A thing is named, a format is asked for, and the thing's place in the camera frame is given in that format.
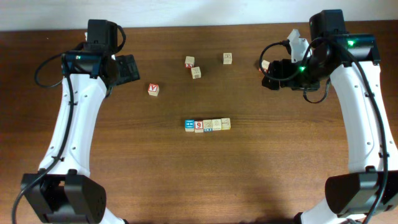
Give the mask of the yellow wooden block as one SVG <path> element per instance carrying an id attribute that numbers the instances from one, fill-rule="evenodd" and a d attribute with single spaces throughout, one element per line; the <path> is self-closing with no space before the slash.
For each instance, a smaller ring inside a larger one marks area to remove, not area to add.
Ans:
<path id="1" fill-rule="evenodd" d="M 231 120 L 229 118 L 221 118 L 221 129 L 231 129 Z"/>

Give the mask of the green wooden block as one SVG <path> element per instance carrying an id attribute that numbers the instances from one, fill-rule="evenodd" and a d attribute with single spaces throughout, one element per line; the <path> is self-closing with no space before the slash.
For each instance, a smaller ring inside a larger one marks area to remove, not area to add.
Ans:
<path id="1" fill-rule="evenodd" d="M 212 119 L 211 122 L 213 131 L 220 131 L 222 129 L 221 119 Z"/>

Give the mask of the blue edged X block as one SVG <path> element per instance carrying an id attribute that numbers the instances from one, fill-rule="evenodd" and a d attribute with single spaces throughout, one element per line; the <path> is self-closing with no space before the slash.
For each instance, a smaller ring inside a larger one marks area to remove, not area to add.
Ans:
<path id="1" fill-rule="evenodd" d="M 203 130 L 204 132 L 212 132 L 213 123 L 211 119 L 203 120 Z"/>

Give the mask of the blue letter H block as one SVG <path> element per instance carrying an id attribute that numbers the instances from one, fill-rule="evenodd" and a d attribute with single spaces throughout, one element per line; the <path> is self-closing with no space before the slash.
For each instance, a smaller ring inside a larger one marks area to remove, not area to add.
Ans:
<path id="1" fill-rule="evenodd" d="M 185 120 L 185 131 L 194 132 L 195 131 L 195 121 L 193 119 Z"/>

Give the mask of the red number 6 block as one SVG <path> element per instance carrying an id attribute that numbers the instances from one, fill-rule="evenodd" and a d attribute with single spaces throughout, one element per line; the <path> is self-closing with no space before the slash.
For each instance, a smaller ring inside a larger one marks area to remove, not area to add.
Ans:
<path id="1" fill-rule="evenodd" d="M 194 132 L 195 133 L 203 133 L 204 132 L 203 121 L 195 121 L 194 122 Z"/>

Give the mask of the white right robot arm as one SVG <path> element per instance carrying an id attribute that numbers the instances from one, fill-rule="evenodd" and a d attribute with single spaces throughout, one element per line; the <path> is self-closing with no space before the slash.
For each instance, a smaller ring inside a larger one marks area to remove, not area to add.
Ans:
<path id="1" fill-rule="evenodd" d="M 307 94 L 324 80 L 333 87 L 343 114 L 349 146 L 349 173 L 330 177 L 325 198 L 296 214 L 294 223 L 368 223 L 397 207 L 397 146 L 380 87 L 380 54 L 371 34 L 346 30 L 343 12 L 313 15 L 310 39 L 293 30 L 280 42 L 290 57 L 259 64 L 262 85 Z"/>

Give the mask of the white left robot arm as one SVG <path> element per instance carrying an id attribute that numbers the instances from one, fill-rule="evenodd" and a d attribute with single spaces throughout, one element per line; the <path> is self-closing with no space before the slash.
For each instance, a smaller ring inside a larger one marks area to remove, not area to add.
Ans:
<path id="1" fill-rule="evenodd" d="M 126 223 L 106 205 L 104 187 L 90 179 L 90 149 L 101 104 L 114 87 L 140 79 L 133 55 L 120 55 L 123 28 L 90 19 L 86 39 L 58 54 L 62 102 L 52 140 L 37 172 L 24 174 L 17 206 L 26 198 L 42 223 Z"/>

